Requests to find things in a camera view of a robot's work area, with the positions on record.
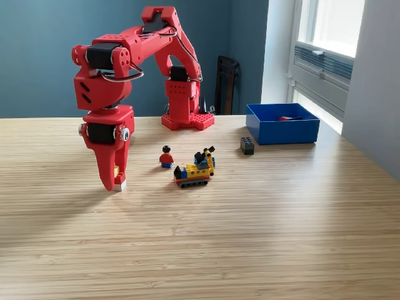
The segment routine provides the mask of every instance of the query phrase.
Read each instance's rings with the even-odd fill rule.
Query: blue box
[[[302,119],[279,121],[283,116]],[[246,126],[259,145],[315,143],[319,119],[298,103],[248,104]]]

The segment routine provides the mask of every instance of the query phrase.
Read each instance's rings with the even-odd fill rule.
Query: red torso
[[[162,164],[173,164],[174,163],[174,159],[173,159],[172,155],[164,153],[164,154],[162,154],[160,156],[160,163],[162,163]]]

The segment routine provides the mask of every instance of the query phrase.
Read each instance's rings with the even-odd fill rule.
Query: yellow lego brick
[[[213,155],[208,150],[205,151],[204,153],[206,155],[207,164],[209,166],[209,174],[210,176],[213,176],[214,175]]]
[[[114,177],[117,177],[119,173],[119,166],[114,166]]]
[[[195,164],[186,165],[187,178],[199,177],[199,176],[209,176],[209,170],[198,170]]]

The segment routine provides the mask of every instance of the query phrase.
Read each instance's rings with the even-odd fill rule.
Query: red robot arm
[[[214,116],[199,114],[200,65],[173,7],[146,7],[144,26],[121,34],[106,34],[90,46],[75,46],[72,60],[81,67],[74,78],[77,106],[90,111],[79,128],[86,146],[93,149],[102,183],[108,191],[123,189],[128,147],[134,131],[133,109],[119,105],[132,90],[131,80],[144,73],[138,67],[155,54],[161,73],[168,76],[169,114],[162,123],[169,129],[206,129]],[[176,56],[183,67],[173,66]],[[135,69],[137,74],[129,75]]]

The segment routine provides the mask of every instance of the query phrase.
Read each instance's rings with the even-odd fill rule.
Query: blue wall
[[[76,107],[71,59],[76,44],[142,24],[146,5],[174,6],[202,67],[201,94],[214,101],[219,55],[241,63],[241,113],[259,103],[263,74],[267,0],[12,0],[0,1],[0,118],[73,117]],[[168,102],[165,78],[154,58],[141,64],[125,104],[136,116],[160,116]]]
[[[261,102],[267,15],[268,0],[231,0],[229,57],[242,71],[239,114],[247,104]]]

